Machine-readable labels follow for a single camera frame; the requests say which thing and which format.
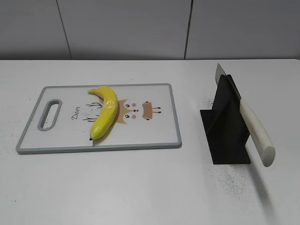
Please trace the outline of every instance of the knife holder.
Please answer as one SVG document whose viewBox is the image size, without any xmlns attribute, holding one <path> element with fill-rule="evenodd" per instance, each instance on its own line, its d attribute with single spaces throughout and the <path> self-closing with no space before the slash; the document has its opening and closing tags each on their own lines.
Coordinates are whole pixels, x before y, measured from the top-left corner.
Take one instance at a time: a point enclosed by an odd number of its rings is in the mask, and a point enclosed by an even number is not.
<svg viewBox="0 0 300 225">
<path fill-rule="evenodd" d="M 211 110 L 200 110 L 213 164 L 250 164 L 249 131 L 227 76 L 220 77 Z"/>
</svg>

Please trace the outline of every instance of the wooden knife handle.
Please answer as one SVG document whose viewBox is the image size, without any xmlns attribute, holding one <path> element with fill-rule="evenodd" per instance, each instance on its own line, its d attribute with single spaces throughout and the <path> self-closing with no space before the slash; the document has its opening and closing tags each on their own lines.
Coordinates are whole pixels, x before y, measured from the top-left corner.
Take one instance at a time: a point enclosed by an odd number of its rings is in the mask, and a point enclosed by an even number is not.
<svg viewBox="0 0 300 225">
<path fill-rule="evenodd" d="M 252 140 L 262 159 L 263 165 L 269 167 L 272 165 L 276 154 L 272 141 L 257 116 L 244 99 L 240 100 L 240 113 L 252 136 Z"/>
</svg>

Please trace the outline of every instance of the kitchen knife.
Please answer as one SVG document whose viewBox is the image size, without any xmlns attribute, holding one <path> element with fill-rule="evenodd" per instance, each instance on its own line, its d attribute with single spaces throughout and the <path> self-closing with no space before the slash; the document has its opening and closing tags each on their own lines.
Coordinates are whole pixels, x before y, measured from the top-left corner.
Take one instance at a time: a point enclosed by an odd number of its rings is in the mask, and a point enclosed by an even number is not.
<svg viewBox="0 0 300 225">
<path fill-rule="evenodd" d="M 225 71 L 222 69 L 220 64 L 217 65 L 215 80 L 218 85 L 221 75 L 227 76 Z M 229 83 L 232 85 L 237 98 L 240 100 L 240 113 L 245 121 L 245 124 L 251 134 L 252 140 L 256 146 L 258 154 L 262 160 L 265 167 L 272 165 L 275 159 L 275 148 L 270 140 L 266 130 L 263 125 L 253 112 L 253 110 L 248 106 L 247 102 L 241 98 L 238 89 L 236 88 L 233 79 L 230 75 L 227 76 Z"/>
</svg>

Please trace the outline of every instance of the white cutting board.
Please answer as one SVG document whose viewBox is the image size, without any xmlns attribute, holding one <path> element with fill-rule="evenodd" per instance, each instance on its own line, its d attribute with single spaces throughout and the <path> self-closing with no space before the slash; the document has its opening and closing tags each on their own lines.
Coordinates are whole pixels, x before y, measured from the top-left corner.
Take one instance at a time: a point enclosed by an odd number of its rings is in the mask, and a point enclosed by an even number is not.
<svg viewBox="0 0 300 225">
<path fill-rule="evenodd" d="M 108 135 L 90 141 L 90 128 L 102 100 L 87 91 L 99 86 L 45 87 L 22 133 L 19 154 L 178 148 L 181 137 L 170 84 L 109 85 L 117 94 L 119 115 Z M 39 129 L 46 105 L 58 99 L 54 126 Z"/>
</svg>

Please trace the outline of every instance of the wall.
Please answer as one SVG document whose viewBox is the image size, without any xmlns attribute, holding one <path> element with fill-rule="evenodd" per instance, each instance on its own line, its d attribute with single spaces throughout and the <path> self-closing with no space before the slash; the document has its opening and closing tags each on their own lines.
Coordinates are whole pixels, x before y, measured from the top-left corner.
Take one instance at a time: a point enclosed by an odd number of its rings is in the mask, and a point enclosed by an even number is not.
<svg viewBox="0 0 300 225">
<path fill-rule="evenodd" d="M 299 58 L 299 8 L 299 0 L 2 0 L 0 60 Z"/>
<path fill-rule="evenodd" d="M 0 60 L 70 59 L 54 0 L 1 0 Z"/>
<path fill-rule="evenodd" d="M 194 0 L 186 58 L 297 58 L 299 9 L 298 0 Z"/>
</svg>

